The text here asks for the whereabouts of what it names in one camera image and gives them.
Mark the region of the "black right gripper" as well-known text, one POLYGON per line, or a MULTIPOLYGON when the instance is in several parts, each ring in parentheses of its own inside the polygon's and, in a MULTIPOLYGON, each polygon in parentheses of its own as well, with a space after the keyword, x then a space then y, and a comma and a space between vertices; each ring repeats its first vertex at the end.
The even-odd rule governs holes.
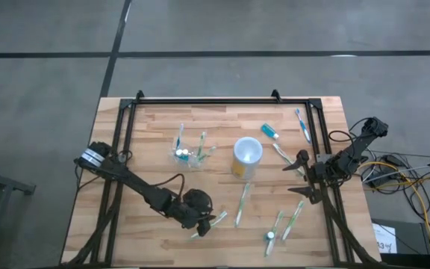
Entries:
MULTIPOLYGON (((305 149, 300 150, 296 155, 294 163, 283 168, 283 171, 303 169, 306 172, 306 181, 310 183, 334 183, 337 176, 332 168, 333 155, 315 155, 315 162, 309 167, 309 154, 305 149)), ((308 198, 311 204, 317 204, 323 200, 323 195, 319 189, 306 187, 288 188, 289 191, 301 194, 308 198)))

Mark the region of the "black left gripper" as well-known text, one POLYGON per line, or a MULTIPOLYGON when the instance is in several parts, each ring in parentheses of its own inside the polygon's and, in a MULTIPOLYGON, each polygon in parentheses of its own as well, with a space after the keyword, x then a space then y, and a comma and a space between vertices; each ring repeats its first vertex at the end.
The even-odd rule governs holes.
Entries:
POLYGON ((211 197, 202 190, 190 189, 181 197, 173 199, 164 214, 178 221, 183 229, 192 229, 198 225, 198 235, 205 236, 211 229, 210 221, 216 218, 212 211, 211 197))

